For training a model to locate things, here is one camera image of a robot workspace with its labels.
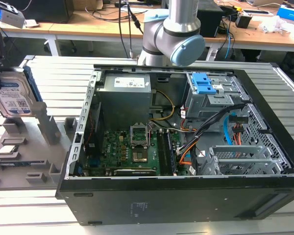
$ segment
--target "side panel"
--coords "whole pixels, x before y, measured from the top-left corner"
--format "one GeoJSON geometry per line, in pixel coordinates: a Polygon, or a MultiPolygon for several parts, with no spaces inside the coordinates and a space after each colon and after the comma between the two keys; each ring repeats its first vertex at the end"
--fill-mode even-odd
{"type": "Polygon", "coordinates": [[[84,191],[62,195],[81,225],[110,225],[262,219],[292,201],[294,189],[84,191]]]}

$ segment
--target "sticker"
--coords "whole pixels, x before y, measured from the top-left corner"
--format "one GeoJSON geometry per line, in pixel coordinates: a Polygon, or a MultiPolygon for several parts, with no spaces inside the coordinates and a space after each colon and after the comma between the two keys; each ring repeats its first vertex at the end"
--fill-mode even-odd
{"type": "Polygon", "coordinates": [[[203,151],[200,151],[199,154],[197,155],[199,158],[202,158],[202,157],[206,157],[206,151],[203,150],[203,151]]]}
{"type": "Polygon", "coordinates": [[[117,77],[114,80],[114,87],[144,88],[145,80],[143,77],[117,77]]]}
{"type": "Polygon", "coordinates": [[[222,85],[212,85],[212,87],[216,90],[223,90],[223,86],[222,85]]]}
{"type": "Polygon", "coordinates": [[[2,82],[0,101],[11,114],[29,114],[29,103],[22,95],[24,87],[14,82],[2,82]]]}
{"type": "Polygon", "coordinates": [[[192,175],[195,175],[195,173],[196,173],[195,169],[192,166],[190,166],[189,171],[192,175]]]}
{"type": "Polygon", "coordinates": [[[140,217],[148,209],[148,202],[133,202],[130,205],[129,213],[131,217],[140,217]]]}

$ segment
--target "blue hard drive label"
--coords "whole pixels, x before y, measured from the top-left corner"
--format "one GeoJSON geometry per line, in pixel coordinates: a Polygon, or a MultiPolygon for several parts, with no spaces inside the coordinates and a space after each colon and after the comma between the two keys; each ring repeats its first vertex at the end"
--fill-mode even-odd
{"type": "Polygon", "coordinates": [[[22,84],[16,82],[2,82],[0,89],[0,100],[11,115],[28,115],[31,113],[30,105],[24,97],[25,89],[22,84]]]}

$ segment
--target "aluminum extrusion table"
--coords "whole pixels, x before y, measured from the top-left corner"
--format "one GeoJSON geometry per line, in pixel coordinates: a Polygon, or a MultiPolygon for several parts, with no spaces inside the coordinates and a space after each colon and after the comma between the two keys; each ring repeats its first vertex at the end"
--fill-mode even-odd
{"type": "MultiPolygon", "coordinates": [[[[135,64],[129,59],[49,56],[36,56],[23,61],[26,62],[32,69],[48,112],[54,115],[56,121],[79,117],[93,64],[135,64]]],[[[205,61],[197,61],[193,66],[245,70],[294,139],[294,83],[280,68],[268,63],[205,61]]],[[[0,126],[0,137],[3,132],[4,128],[0,126]]],[[[258,221],[81,227],[64,200],[56,200],[54,195],[55,190],[0,191],[0,233],[294,234],[294,201],[258,221]]]]}

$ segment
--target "motherboard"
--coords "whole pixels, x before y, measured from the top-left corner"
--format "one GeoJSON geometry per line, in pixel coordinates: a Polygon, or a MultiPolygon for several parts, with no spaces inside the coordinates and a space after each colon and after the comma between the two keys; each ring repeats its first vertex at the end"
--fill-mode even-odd
{"type": "Polygon", "coordinates": [[[175,150],[181,145],[176,131],[150,129],[105,131],[101,156],[89,156],[89,176],[160,176],[178,173],[175,150]],[[146,145],[133,144],[136,141],[146,145]]]}

